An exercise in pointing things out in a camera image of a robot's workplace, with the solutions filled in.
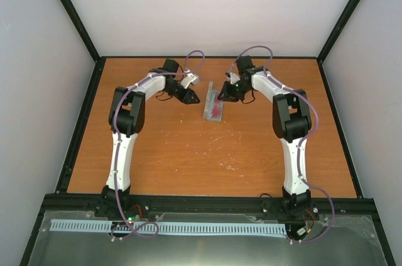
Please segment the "grey glasses case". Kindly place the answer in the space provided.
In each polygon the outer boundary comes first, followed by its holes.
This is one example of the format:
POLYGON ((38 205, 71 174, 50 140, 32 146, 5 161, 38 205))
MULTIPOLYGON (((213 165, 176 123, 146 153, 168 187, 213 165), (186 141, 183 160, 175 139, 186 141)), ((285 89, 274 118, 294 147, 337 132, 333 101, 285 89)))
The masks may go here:
POLYGON ((224 102, 218 100, 219 92, 214 90, 213 86, 214 83, 210 81, 207 88, 203 118, 208 121, 221 122, 224 102))

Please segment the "red sunglasses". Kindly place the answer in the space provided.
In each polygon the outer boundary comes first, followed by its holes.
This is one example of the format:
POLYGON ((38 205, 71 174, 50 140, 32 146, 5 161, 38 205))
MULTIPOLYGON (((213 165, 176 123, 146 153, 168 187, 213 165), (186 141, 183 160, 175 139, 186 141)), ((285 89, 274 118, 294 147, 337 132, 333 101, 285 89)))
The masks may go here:
POLYGON ((211 121, 221 121, 224 102, 217 99, 219 92, 213 90, 210 97, 209 110, 207 113, 207 119, 211 121))

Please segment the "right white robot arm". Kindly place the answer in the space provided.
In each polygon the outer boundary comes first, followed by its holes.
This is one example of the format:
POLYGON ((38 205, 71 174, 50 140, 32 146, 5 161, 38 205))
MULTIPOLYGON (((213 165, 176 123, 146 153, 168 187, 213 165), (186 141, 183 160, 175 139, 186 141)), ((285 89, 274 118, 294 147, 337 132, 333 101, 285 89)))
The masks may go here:
POLYGON ((284 85, 265 66, 256 67, 250 56, 238 57, 234 65, 238 73, 225 73, 227 81, 218 100, 243 102, 248 92, 258 91, 272 103, 273 131, 281 142, 285 165, 281 209, 287 217, 295 216, 311 203, 305 157, 307 135, 312 129, 307 94, 284 85))

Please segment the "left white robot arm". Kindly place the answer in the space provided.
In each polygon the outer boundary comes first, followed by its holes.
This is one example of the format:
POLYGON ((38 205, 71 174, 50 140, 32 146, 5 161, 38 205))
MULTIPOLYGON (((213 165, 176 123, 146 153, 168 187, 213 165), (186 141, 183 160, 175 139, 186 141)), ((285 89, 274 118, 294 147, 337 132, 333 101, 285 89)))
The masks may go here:
POLYGON ((173 59, 162 67, 150 70, 144 78, 129 87, 117 87, 109 111, 112 131, 112 158, 106 185, 101 196, 117 217, 126 216, 131 209, 130 167, 134 144, 144 127, 146 102, 159 92, 177 98, 184 104, 198 104, 200 99, 190 88, 199 82, 194 70, 184 69, 173 59))

